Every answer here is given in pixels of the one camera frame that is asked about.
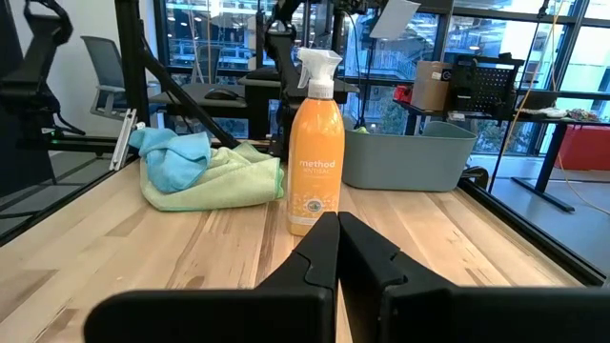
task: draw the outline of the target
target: white wall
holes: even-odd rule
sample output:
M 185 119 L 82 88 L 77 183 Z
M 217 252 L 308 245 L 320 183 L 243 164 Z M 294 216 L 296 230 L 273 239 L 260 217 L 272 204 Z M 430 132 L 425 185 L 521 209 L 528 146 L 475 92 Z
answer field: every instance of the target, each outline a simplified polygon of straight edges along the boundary
M 62 116 L 87 135 L 118 135 L 121 122 L 89 113 L 95 97 L 97 76 L 81 35 L 114 40 L 120 49 L 116 13 L 112 0 L 56 0 L 70 16 L 74 32 L 70 41 L 59 47 L 47 80 L 59 100 Z M 25 54 L 31 40 L 31 31 L 23 16 L 24 0 L 10 0 L 12 15 Z M 36 6 L 35 13 L 45 10 Z M 145 33 L 156 53 L 153 0 L 140 0 L 140 15 L 144 19 Z

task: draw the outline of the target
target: computer mouse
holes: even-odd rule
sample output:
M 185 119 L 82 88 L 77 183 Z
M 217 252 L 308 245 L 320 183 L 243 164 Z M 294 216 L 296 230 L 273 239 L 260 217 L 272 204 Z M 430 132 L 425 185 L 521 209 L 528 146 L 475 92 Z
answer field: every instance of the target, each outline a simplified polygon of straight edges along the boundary
M 234 91 L 223 90 L 223 89 L 211 89 L 208 91 L 204 98 L 210 100 L 235 100 L 239 95 Z

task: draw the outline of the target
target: storage bin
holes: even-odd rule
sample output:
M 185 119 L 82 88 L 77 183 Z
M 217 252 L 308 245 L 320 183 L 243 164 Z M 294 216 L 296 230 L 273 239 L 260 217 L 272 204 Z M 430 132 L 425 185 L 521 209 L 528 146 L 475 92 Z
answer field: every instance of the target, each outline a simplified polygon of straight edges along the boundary
M 343 182 L 371 190 L 447 192 L 458 185 L 477 136 L 429 123 L 422 135 L 345 131 Z

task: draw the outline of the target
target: spray bottle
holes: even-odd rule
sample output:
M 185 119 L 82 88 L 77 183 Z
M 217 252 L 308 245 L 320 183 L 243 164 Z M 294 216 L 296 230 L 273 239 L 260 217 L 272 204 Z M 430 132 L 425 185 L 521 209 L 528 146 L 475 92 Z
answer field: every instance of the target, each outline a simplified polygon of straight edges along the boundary
M 333 74 L 341 57 L 331 50 L 302 48 L 299 88 L 307 99 L 296 112 L 288 161 L 288 228 L 305 235 L 324 212 L 337 212 L 345 131 L 333 99 Z

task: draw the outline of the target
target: trigger sprayer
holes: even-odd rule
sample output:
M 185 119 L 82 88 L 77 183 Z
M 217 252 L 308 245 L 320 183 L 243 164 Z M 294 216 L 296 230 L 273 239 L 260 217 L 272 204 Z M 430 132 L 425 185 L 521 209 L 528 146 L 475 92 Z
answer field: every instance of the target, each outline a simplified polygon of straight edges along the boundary
M 307 97 L 332 99 L 335 90 L 333 75 L 336 66 L 341 63 L 341 56 L 332 50 L 301 48 L 297 57 L 303 61 L 298 87 L 305 88 L 309 81 Z

